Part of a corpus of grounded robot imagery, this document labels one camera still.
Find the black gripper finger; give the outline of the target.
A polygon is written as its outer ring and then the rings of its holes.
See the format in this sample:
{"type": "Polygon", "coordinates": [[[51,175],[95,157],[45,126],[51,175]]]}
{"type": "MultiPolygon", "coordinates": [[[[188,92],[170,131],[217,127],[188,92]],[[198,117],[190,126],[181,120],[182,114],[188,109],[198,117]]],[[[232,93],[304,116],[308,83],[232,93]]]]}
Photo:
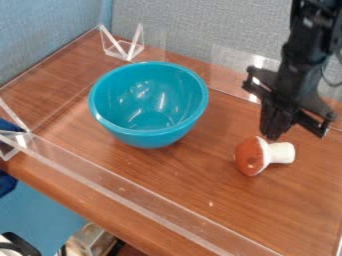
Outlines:
{"type": "Polygon", "coordinates": [[[277,133],[277,125],[274,118],[277,117],[277,108],[268,101],[262,102],[261,124],[260,129],[264,135],[274,135],[277,133]]]}
{"type": "Polygon", "coordinates": [[[297,118],[297,109],[281,109],[277,108],[277,117],[274,118],[274,122],[277,125],[277,133],[274,135],[266,135],[266,137],[277,141],[279,138],[284,133],[288,132],[288,130],[292,128],[292,126],[296,124],[296,118],[297,118]]]}

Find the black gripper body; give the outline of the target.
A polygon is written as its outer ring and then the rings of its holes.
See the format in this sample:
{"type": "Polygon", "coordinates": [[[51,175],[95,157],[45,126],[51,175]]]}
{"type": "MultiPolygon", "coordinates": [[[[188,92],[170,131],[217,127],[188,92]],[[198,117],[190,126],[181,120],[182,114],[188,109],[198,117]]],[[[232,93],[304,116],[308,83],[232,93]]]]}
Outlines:
{"type": "Polygon", "coordinates": [[[268,101],[276,108],[297,109],[295,125],[301,125],[320,138],[337,119],[337,113],[319,94],[328,61],[324,58],[311,63],[285,54],[277,72],[249,66],[242,85],[261,99],[261,106],[268,101]]]}

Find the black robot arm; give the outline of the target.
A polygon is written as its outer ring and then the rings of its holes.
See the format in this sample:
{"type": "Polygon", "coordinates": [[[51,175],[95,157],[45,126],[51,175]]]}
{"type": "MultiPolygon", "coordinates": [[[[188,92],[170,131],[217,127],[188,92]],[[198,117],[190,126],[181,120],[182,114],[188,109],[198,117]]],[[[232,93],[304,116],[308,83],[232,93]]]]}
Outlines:
{"type": "Polygon", "coordinates": [[[293,0],[280,69],[248,68],[242,88],[261,99],[260,130],[277,140],[299,124],[323,137],[337,113],[319,94],[332,56],[342,63],[342,0],[293,0]]]}

